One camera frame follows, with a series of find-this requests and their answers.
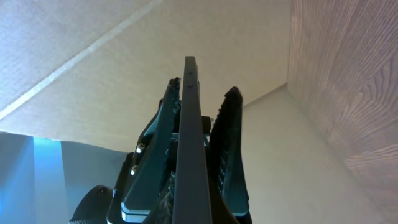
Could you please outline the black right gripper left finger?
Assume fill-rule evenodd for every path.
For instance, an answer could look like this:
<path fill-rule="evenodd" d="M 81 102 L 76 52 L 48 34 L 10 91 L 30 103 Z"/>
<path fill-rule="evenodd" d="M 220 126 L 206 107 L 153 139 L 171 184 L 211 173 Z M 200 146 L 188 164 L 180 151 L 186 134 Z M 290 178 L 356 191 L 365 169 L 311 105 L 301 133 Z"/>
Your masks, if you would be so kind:
<path fill-rule="evenodd" d="M 127 183 L 121 199 L 121 218 L 127 223 L 143 222 L 155 206 L 164 175 L 166 152 L 174 129 L 174 117 L 178 110 L 180 79 L 169 81 L 159 108 L 145 127 L 128 172 Z"/>

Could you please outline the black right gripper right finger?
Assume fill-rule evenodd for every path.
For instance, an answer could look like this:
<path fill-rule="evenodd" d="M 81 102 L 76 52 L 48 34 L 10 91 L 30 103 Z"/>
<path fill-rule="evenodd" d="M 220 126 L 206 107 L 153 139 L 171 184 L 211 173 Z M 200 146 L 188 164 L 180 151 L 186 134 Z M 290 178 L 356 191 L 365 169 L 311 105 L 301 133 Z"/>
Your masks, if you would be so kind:
<path fill-rule="evenodd" d="M 210 134 L 209 175 L 235 216 L 249 212 L 249 195 L 241 157 L 243 98 L 232 87 L 225 95 Z"/>

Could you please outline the Samsung Galaxy smartphone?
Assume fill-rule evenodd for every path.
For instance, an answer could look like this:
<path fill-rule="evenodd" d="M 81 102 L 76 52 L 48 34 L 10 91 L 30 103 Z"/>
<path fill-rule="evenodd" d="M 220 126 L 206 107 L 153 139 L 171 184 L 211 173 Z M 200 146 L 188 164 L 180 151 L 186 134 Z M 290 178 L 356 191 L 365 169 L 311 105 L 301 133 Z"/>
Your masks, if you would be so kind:
<path fill-rule="evenodd" d="M 185 57 L 172 222 L 212 223 L 198 69 L 194 56 Z"/>

